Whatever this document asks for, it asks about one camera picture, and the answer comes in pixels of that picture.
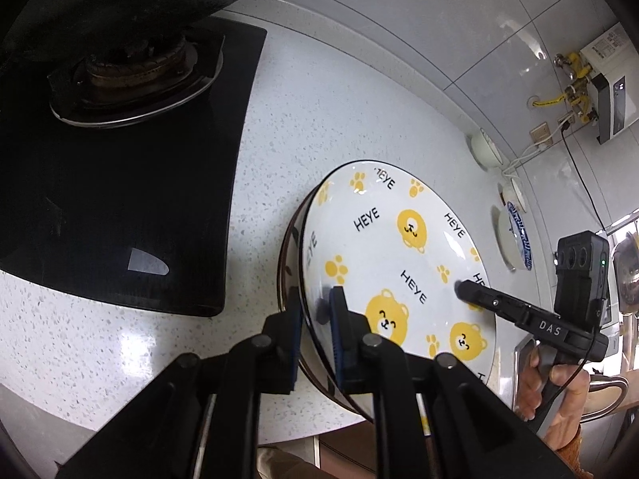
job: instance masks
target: black glass stovetop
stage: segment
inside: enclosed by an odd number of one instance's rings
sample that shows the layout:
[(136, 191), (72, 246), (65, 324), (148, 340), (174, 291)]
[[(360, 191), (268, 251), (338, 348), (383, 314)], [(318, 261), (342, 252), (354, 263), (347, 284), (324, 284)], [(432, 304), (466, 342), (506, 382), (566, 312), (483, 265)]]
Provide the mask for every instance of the black glass stovetop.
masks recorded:
[(0, 269), (117, 305), (222, 311), (232, 185), (266, 31), (198, 25), (225, 36), (217, 79), (133, 126), (63, 124), (44, 67), (0, 76)]

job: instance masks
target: black cable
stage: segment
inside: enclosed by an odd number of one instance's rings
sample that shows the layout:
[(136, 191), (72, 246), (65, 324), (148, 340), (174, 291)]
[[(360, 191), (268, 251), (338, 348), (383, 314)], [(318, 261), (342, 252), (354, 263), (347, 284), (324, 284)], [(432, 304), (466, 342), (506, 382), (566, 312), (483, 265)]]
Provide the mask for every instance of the black cable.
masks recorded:
[(583, 369), (584, 365), (586, 364), (588, 357), (590, 356), (590, 352), (592, 351), (592, 348), (595, 345), (595, 336), (597, 333), (597, 328), (592, 328), (592, 332), (590, 333), (592, 335), (592, 341), (590, 342), (590, 346), (588, 348), (588, 350), (586, 351), (586, 355), (584, 355), (583, 360), (581, 361), (581, 363), (577, 366), (577, 369), (574, 371), (574, 373), (572, 374), (572, 376), (566, 380), (566, 383), (564, 383), (564, 385), (562, 385), (555, 394), (553, 394), (551, 396), (551, 398), (542, 406), (539, 406), (537, 408), (537, 410), (539, 412), (543, 412), (545, 409), (547, 409), (550, 405), (552, 405), (554, 403), (554, 401), (559, 397), (559, 395), (561, 393), (563, 393), (566, 388), (568, 387), (568, 385), (570, 385), (570, 383), (576, 378), (577, 374), (579, 374), (579, 372)]
[(595, 215), (597, 216), (597, 219), (599, 220), (599, 224), (601, 225), (601, 230), (603, 230), (605, 232), (606, 231), (606, 226), (603, 224), (603, 221), (601, 220), (601, 216), (597, 212), (597, 208), (595, 207), (595, 202), (593, 201), (592, 196), (590, 196), (590, 191), (586, 187), (586, 183), (583, 181), (583, 178), (581, 177), (581, 173), (579, 172), (579, 169), (577, 168), (577, 164), (574, 162), (573, 154), (570, 152), (570, 148), (568, 147), (568, 143), (566, 142), (566, 137), (564, 137), (564, 131), (567, 130), (569, 127), (570, 127), (570, 123), (568, 123), (568, 122), (564, 123), (561, 126), (561, 129), (560, 129), (561, 138), (564, 141), (564, 145), (566, 147), (568, 155), (570, 155), (570, 160), (573, 161), (574, 170), (577, 171), (577, 176), (579, 177), (579, 180), (581, 180), (581, 185), (583, 185), (583, 188), (586, 190), (586, 194), (588, 195), (588, 198), (590, 199), (590, 204), (592, 205), (592, 210), (595, 211)]

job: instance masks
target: bear face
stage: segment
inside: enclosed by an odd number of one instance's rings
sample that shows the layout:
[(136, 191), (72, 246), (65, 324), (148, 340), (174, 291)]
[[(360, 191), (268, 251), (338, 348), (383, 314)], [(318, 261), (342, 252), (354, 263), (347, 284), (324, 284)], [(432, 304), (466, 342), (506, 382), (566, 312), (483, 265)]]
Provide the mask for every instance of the bear face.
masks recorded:
[(382, 290), (366, 306), (371, 331), (402, 345), (408, 331), (408, 308), (395, 300), (390, 290)]
[(424, 253), (426, 223), (417, 211), (412, 209), (401, 211), (397, 217), (397, 230), (406, 246), (414, 247), (420, 253)]
[(488, 342), (481, 336), (479, 325), (457, 323), (450, 331), (450, 349), (462, 361), (473, 360), (488, 347)]

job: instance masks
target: white speckled countertop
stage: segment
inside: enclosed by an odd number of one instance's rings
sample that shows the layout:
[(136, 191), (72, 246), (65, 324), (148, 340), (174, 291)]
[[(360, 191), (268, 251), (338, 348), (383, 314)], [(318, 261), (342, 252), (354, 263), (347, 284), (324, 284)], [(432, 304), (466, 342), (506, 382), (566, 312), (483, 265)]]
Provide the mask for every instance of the white speckled countertop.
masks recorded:
[[(286, 225), (336, 166), (388, 161), (435, 190), (465, 223), (491, 285), (538, 303), (535, 272), (506, 269), (493, 231), (499, 177), (477, 166), (448, 120), (375, 69), (300, 33), (236, 15), (268, 31), (245, 121), (233, 190), (226, 307), (212, 319), (116, 307), (0, 273), (0, 382), (36, 406), (89, 429), (184, 351), (226, 352), (277, 311), (277, 256)], [(532, 219), (531, 238), (537, 236)], [(522, 332), (498, 319), (501, 365)], [(512, 383), (498, 392), (506, 401)], [(295, 393), (265, 396), (260, 442), (359, 421), (302, 373)]]

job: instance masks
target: stack of plates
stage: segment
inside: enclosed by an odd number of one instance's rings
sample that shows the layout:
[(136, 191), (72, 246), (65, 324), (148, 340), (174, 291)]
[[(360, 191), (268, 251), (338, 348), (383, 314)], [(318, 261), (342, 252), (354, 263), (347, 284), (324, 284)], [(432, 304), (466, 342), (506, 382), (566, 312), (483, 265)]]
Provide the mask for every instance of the stack of plates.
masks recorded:
[(336, 285), (344, 287), (349, 309), (363, 313), (373, 332), (419, 356), (451, 352), (487, 382), (494, 314), (454, 293), (458, 280), (488, 286), (481, 258), (446, 203), (402, 169), (357, 161), (329, 174), (293, 216), (278, 273), (280, 308), (292, 287), (298, 287), (302, 301), (300, 366), (344, 408), (373, 419), (371, 395), (340, 392), (328, 358), (326, 304)]

